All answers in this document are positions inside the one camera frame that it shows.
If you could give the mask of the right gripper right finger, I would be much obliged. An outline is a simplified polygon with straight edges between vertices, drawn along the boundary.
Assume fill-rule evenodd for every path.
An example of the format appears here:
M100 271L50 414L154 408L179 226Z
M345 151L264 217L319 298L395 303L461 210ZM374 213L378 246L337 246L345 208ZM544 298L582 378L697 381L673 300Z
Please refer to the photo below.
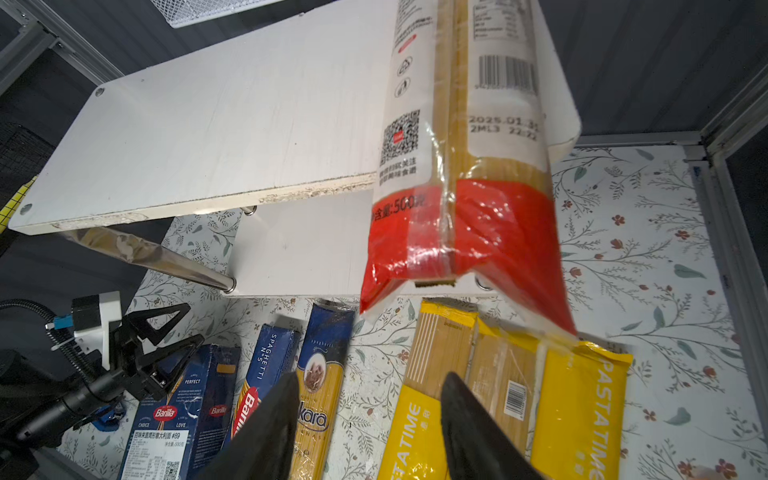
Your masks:
M542 479L454 372L443 382L440 405L451 479Z

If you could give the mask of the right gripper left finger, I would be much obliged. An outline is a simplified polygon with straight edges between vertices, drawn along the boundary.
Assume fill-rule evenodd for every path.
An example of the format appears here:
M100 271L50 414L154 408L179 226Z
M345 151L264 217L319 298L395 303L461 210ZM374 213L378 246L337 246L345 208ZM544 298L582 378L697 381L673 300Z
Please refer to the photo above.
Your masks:
M283 375L233 440L197 475L199 479L290 477L299 410L299 381Z

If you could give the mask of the red spaghetti bag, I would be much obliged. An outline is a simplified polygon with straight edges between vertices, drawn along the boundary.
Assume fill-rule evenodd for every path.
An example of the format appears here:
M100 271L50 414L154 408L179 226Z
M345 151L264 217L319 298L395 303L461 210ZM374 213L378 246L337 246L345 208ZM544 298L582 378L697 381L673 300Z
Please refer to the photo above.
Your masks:
M573 341L530 1L397 5L360 312L474 274Z

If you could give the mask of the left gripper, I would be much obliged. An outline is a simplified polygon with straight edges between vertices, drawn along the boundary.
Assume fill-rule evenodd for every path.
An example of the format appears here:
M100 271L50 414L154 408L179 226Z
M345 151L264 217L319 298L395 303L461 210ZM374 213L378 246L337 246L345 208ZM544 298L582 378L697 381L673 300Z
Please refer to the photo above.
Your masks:
M55 381L15 350L1 352L1 460L33 462L33 452L57 447L63 434L117 404L123 393L162 399L171 393L204 337L164 344L190 312L188 303L133 311L122 319L116 364L88 381ZM155 347L145 354L143 342Z

